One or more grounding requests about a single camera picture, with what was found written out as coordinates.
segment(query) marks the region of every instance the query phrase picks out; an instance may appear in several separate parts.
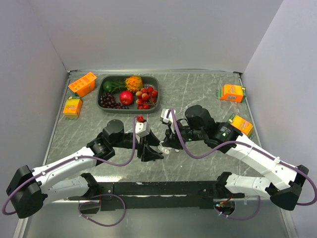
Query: fruit tray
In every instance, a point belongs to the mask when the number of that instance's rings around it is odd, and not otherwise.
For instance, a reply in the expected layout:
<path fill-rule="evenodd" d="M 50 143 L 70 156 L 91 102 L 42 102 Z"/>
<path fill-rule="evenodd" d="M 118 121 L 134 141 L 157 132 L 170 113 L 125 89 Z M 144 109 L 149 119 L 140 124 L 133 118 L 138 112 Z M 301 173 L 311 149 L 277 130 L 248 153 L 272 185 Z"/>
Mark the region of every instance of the fruit tray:
<path fill-rule="evenodd" d="M 148 87 L 151 86 L 155 90 L 158 91 L 157 101 L 156 101 L 154 106 L 150 107 L 150 109 L 142 109 L 142 110 L 137 109 L 138 105 L 136 104 L 135 101 L 138 99 L 138 97 L 135 95 L 135 93 L 133 93 L 133 103 L 131 105 L 127 106 L 128 109 L 105 108 L 105 107 L 103 107 L 101 105 L 101 97 L 105 93 L 104 88 L 103 88 L 103 84 L 106 81 L 112 81 L 112 82 L 114 82 L 114 81 L 123 81 L 126 78 L 129 78 L 131 76 L 132 75 L 110 75 L 110 76 L 105 77 L 101 81 L 101 84 L 100 84 L 99 89 L 98 89 L 98 94 L 97 94 L 97 105 L 98 105 L 98 107 L 100 109 L 104 110 L 107 113 L 123 113 L 123 114 L 144 114 L 144 113 L 146 113 L 146 114 L 149 114 L 149 113 L 153 113 L 153 112 L 157 111 L 159 109 L 159 96 L 160 96 L 159 82 L 158 82 L 158 80 L 156 78 L 151 77 L 151 76 L 141 76 L 140 75 L 140 77 L 142 78 L 143 85 L 144 85 L 145 88 L 148 88 Z M 114 100 L 117 103 L 120 103 L 120 99 L 119 99 L 120 93 L 121 92 L 115 92 L 115 93 L 112 94 L 114 96 Z"/>

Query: metal frame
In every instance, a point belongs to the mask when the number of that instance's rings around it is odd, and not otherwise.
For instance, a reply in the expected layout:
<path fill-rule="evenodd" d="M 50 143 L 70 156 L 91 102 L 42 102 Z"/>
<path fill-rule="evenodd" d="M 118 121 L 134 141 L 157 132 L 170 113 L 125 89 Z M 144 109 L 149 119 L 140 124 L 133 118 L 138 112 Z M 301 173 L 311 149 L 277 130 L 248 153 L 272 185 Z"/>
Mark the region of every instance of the metal frame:
<path fill-rule="evenodd" d="M 225 71 L 219 71 L 219 70 L 207 70 L 207 69 L 152 69 L 152 70 L 136 70 L 136 69 L 127 69 L 127 70 L 93 70 L 94 72 L 98 72 L 98 73 L 127 73 L 127 72 L 146 72 L 146 73 L 163 73 L 163 72 L 166 72 L 166 73 L 174 73 L 174 72 L 192 72 L 192 73 L 217 73 L 217 72 L 223 72 L 223 73 L 226 73 Z M 89 72 L 87 70 L 74 70 L 74 72 Z M 45 154 L 45 157 L 44 157 L 44 161 L 43 161 L 43 165 L 46 163 L 47 161 L 47 158 L 48 158 L 48 154 L 49 154 L 49 151 L 50 151 L 50 148 L 51 148 L 51 143 L 52 143 L 52 140 L 53 140 L 53 137 L 54 137 L 54 134 L 55 134 L 55 129 L 56 129 L 56 126 L 57 126 L 57 123 L 58 123 L 58 119 L 59 119 L 59 115 L 60 115 L 60 112 L 62 110 L 62 107 L 63 107 L 63 102 L 64 102 L 64 99 L 65 99 L 65 96 L 66 96 L 66 92 L 67 92 L 67 88 L 68 88 L 68 85 L 69 85 L 69 82 L 70 82 L 70 79 L 68 78 L 67 81 L 66 81 L 66 85 L 65 85 L 65 89 L 64 89 L 64 93 L 63 93 L 63 97 L 61 99 L 61 103 L 60 103 L 60 106 L 59 106 L 59 110 L 58 110 L 58 113 L 57 113 L 57 116 L 56 116 L 56 120 L 55 120 L 55 123 L 54 123 L 54 127 L 53 127 L 53 131 L 52 131 L 52 134 L 51 134 L 51 138 L 50 138 L 50 141 L 49 141 L 49 144 L 48 144 L 48 148 L 47 148 L 47 151 L 46 151 L 46 154 Z M 241 80 L 241 77 L 239 76 L 239 82 L 241 84 L 241 86 L 243 86 L 243 83 L 242 83 L 242 80 Z M 260 138 L 259 138 L 259 134 L 258 134 L 258 131 L 257 131 L 257 128 L 256 128 L 256 125 L 255 125 L 255 122 L 254 122 L 254 118 L 253 118 L 253 115 L 252 115 L 252 112 L 251 112 L 251 109 L 250 109 L 250 105 L 249 105 L 249 102 L 248 102 L 248 99 L 246 98 L 246 104 L 247 104 L 247 107 L 249 109 L 249 112 L 250 112 L 250 116 L 251 116 L 251 120 L 252 120 L 252 123 L 254 125 L 254 130 L 255 130 L 255 134 L 257 136 L 257 139 L 258 139 L 258 142 L 259 142 L 259 145 L 261 145 L 261 141 L 260 141 Z M 58 203 L 62 202 L 62 203 L 68 203 L 68 202 L 76 202 L 78 203 L 79 201 L 57 201 Z M 284 220 L 284 223 L 285 223 L 285 226 L 286 226 L 286 229 L 287 229 L 287 233 L 289 235 L 290 238 L 297 238 L 298 235 L 297 235 L 297 232 L 296 232 L 296 229 L 295 229 L 295 226 L 294 226 L 294 222 L 293 222 L 293 219 L 291 217 L 291 213 L 289 211 L 284 211 L 281 209 L 281 214 L 282 214 L 282 218 Z M 25 219 L 19 219 L 18 221 L 18 224 L 17 224 L 17 227 L 15 229 L 15 233 L 14 233 L 14 238 L 23 238 L 24 236 L 24 233 L 25 233 L 25 230 L 28 226 L 28 221 L 29 221 L 29 218 L 25 218 Z"/>

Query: gray tray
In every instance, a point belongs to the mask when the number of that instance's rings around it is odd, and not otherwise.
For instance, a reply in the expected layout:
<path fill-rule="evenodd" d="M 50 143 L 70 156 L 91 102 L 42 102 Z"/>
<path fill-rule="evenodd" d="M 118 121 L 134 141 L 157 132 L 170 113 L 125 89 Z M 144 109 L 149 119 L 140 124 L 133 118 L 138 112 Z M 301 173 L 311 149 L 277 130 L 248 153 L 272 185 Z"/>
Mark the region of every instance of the gray tray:
<path fill-rule="evenodd" d="M 106 81 L 122 81 L 122 80 L 125 80 L 126 78 L 128 77 L 131 77 L 132 75 L 110 75 L 110 76 L 107 76 L 105 77 L 102 81 L 101 81 L 101 84 L 99 86 L 99 89 L 98 89 L 98 94 L 97 94 L 97 105 L 100 109 L 104 110 L 105 112 L 107 113 L 123 113 L 123 114 L 142 114 L 142 113 L 153 113 L 155 111 L 157 111 L 159 109 L 159 95 L 160 95 L 160 91 L 159 91 L 159 82 L 156 78 L 154 77 L 151 77 L 151 76 L 142 76 L 140 75 L 140 77 L 142 78 L 143 80 L 143 84 L 144 84 L 144 87 L 145 88 L 148 88 L 150 86 L 152 86 L 155 90 L 158 91 L 158 96 L 157 96 L 157 102 L 155 104 L 155 106 L 151 107 L 150 109 L 143 109 L 143 110 L 138 110 L 137 107 L 138 105 L 135 103 L 135 101 L 138 99 L 137 96 L 134 95 L 134 102 L 133 104 L 129 105 L 129 109 L 112 109 L 112 108 L 103 108 L 101 105 L 100 105 L 100 97 L 101 95 L 104 93 L 104 88 L 103 88 L 103 84 L 104 82 Z M 114 98 L 115 98 L 115 101 L 117 103 L 120 102 L 119 100 L 119 96 L 120 96 L 120 93 L 121 92 L 117 92 L 117 93 L 114 93 Z"/>

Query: marble surface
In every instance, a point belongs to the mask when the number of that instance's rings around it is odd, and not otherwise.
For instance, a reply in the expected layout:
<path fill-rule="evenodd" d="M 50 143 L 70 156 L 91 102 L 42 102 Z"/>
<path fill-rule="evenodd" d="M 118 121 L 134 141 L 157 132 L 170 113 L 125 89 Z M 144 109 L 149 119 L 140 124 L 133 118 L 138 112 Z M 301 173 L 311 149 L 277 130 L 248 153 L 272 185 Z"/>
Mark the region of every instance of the marble surface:
<path fill-rule="evenodd" d="M 85 72 L 71 72 L 72 83 Z M 98 73 L 95 90 L 83 97 L 83 107 L 78 120 L 66 120 L 62 112 L 59 115 L 54 137 L 48 153 L 46 163 L 52 163 L 68 156 L 94 139 L 108 121 L 119 119 L 124 123 L 125 132 L 132 131 L 132 116 L 126 114 L 105 113 L 96 105 L 98 87 L 101 80 L 107 75 L 118 73 Z M 226 72 L 215 73 L 188 73 L 188 72 L 157 72 L 133 73 L 150 75 L 158 79 L 160 86 L 160 109 L 152 114 L 144 115 L 151 124 L 152 131 L 161 140 L 164 139 L 166 125 L 161 124 L 159 116 L 162 108 L 176 109 L 178 119 L 185 118 L 185 110 L 195 104 L 208 109 L 215 121 L 226 121 L 232 113 L 238 114 L 248 121 L 251 120 L 246 102 L 232 103 L 215 98 L 215 91 L 224 84 L 240 84 L 239 75 Z M 72 93 L 68 89 L 66 98 Z M 210 150 L 203 142 L 187 143 L 189 150 L 200 155 Z M 123 163 L 130 157 L 131 150 L 115 149 L 116 156 L 112 162 Z M 198 181 L 215 180 L 223 172 L 228 171 L 244 176 L 261 176 L 258 172 L 234 159 L 215 152 L 206 158 L 195 160 L 184 151 L 172 151 L 163 160 L 141 162 L 135 155 L 133 161 L 125 167 L 114 167 L 101 164 L 86 170 L 97 181 Z"/>

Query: bunch of grapes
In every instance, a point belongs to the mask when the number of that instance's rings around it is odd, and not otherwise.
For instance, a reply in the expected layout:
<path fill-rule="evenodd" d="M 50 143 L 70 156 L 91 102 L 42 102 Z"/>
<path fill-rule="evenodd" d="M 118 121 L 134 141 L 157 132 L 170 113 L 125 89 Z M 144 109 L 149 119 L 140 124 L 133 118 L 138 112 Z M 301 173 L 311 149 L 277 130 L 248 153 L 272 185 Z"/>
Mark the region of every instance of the bunch of grapes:
<path fill-rule="evenodd" d="M 103 108 L 129 109 L 127 106 L 117 103 L 111 93 L 106 93 L 100 97 L 100 104 Z"/>

